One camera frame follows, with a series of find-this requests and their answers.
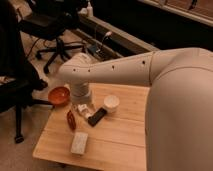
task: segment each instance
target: floor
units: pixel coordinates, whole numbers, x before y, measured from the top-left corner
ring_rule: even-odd
[[[23,4],[23,1],[12,1],[15,3]],[[21,11],[25,14],[28,11],[27,7],[24,5],[21,7]],[[25,53],[28,54],[32,44],[36,38],[31,37],[22,33],[23,44],[25,48]],[[66,42],[81,40],[79,37],[74,35],[70,31],[66,31],[63,39]],[[46,42],[46,45],[54,45],[54,42]],[[64,85],[56,77],[58,68],[63,63],[59,58],[50,67],[50,74],[45,75],[43,73],[43,66],[50,54],[43,55],[42,60],[35,59],[35,52],[37,49],[43,47],[43,40],[40,40],[36,46],[33,48],[32,53],[29,56],[29,60],[35,66],[39,75],[42,79],[48,82],[49,86],[43,91],[33,92],[35,98],[47,100],[48,92],[60,85]],[[33,150],[39,139],[39,136],[45,126],[45,123],[51,113],[51,107],[34,105],[32,107],[27,107],[23,111],[23,122],[22,122],[22,133],[25,137],[25,141],[20,144],[14,143],[15,136],[15,112],[14,109],[10,109],[4,113],[0,114],[0,171],[89,171],[90,169],[79,168],[74,166],[67,166],[62,168],[59,163],[54,163],[51,161],[40,160],[32,157]]]

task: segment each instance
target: table top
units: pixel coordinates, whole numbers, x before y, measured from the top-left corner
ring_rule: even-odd
[[[74,132],[67,124],[68,104],[52,110],[33,156],[97,170],[145,171],[144,114],[149,88],[109,84],[90,87],[96,110],[110,94],[120,99],[120,105],[116,113],[107,114],[95,127],[74,113],[76,131],[88,133],[85,154],[70,152]]]

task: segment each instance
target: orange bowl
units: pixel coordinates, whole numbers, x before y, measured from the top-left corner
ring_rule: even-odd
[[[65,105],[70,100],[70,91],[66,87],[56,87],[49,92],[48,100],[54,106]]]

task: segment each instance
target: chair backrest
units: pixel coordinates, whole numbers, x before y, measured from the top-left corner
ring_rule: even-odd
[[[63,0],[26,0],[35,13],[57,17],[62,12]]]

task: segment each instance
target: office chair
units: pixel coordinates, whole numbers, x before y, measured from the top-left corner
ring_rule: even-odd
[[[15,79],[0,86],[0,113],[15,106],[16,110],[16,136],[15,143],[24,141],[21,133],[22,109],[35,104],[52,105],[48,101],[34,99],[31,95],[33,89],[26,79]]]
[[[45,40],[56,40],[56,47],[37,51],[36,58],[41,59],[41,53],[53,52],[43,68],[49,73],[48,66],[60,55],[61,59],[70,58],[67,50],[82,48],[83,44],[66,45],[60,36],[66,29],[76,29],[78,26],[78,10],[87,5],[86,0],[26,0],[32,12],[19,22],[21,31]]]
[[[25,57],[16,12],[7,0],[0,1],[0,77],[0,113],[16,106],[15,142],[20,143],[24,140],[21,134],[22,108],[51,103],[32,97],[33,90],[43,90],[47,83],[40,79]]]

